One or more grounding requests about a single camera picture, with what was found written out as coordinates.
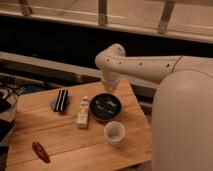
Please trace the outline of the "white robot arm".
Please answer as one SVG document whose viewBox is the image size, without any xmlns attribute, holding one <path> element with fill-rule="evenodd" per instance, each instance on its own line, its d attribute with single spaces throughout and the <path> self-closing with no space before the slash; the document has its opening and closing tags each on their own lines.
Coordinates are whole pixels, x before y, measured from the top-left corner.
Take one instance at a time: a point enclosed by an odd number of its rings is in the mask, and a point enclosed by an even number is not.
<svg viewBox="0 0 213 171">
<path fill-rule="evenodd" d="M 121 74 L 154 82 L 152 171 L 213 171 L 213 58 L 128 57 L 113 44 L 95 58 L 108 84 Z"/>
</svg>

